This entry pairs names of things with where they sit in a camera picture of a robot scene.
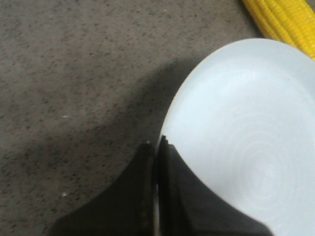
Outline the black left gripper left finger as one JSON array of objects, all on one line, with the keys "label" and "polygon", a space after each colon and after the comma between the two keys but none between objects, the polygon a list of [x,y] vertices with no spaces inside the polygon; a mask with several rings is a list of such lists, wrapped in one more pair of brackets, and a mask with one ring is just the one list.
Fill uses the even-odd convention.
[{"label": "black left gripper left finger", "polygon": [[119,177],[100,195],[58,219],[50,236],[152,236],[155,148],[141,144]]}]

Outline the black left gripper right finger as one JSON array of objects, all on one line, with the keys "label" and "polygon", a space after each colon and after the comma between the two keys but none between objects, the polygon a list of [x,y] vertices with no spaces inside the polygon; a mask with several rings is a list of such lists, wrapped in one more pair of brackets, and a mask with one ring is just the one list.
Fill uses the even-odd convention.
[{"label": "black left gripper right finger", "polygon": [[209,189],[162,136],[157,151],[159,230],[163,236],[269,236],[261,222]]}]

